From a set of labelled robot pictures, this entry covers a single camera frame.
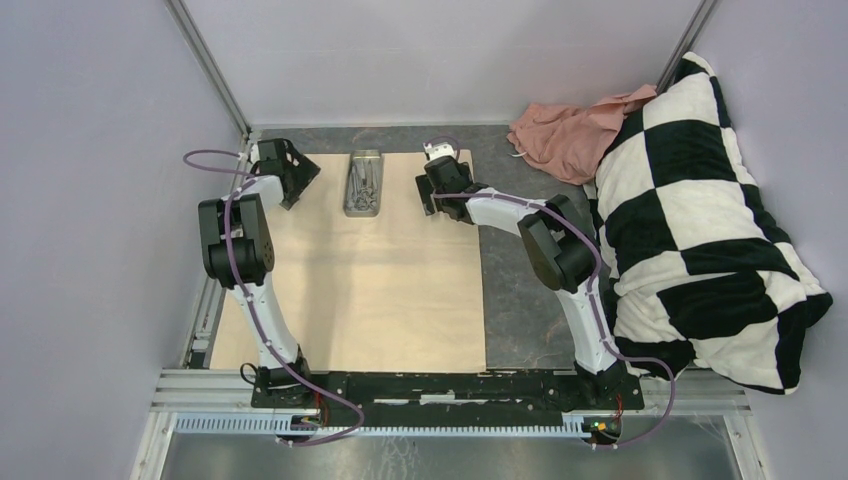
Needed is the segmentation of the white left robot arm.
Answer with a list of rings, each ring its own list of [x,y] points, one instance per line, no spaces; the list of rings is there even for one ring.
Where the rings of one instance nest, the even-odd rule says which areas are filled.
[[[250,169],[234,172],[243,184],[198,205],[203,266],[250,322],[259,353],[250,381],[254,391],[276,393],[288,406],[302,407],[313,397],[314,381],[274,291],[275,251],[266,214],[275,207],[291,209],[320,167],[284,138],[260,140],[244,158]]]

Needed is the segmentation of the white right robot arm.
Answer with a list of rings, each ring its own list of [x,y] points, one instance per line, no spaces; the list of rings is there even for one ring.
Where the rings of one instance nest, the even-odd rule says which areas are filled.
[[[572,335],[580,400],[591,408],[612,401],[627,375],[601,307],[601,258],[584,229],[572,221],[571,200],[533,200],[472,179],[470,166],[450,156],[425,164],[415,184],[427,215],[491,227],[522,241],[536,278],[558,299]]]

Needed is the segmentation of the beige cloth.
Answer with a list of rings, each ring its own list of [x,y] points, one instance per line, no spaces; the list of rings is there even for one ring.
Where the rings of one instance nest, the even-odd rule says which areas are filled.
[[[314,371],[475,373],[486,367],[479,231],[424,213],[425,157],[384,158],[379,213],[345,215],[348,158],[317,154],[320,174],[267,219],[273,285]]]

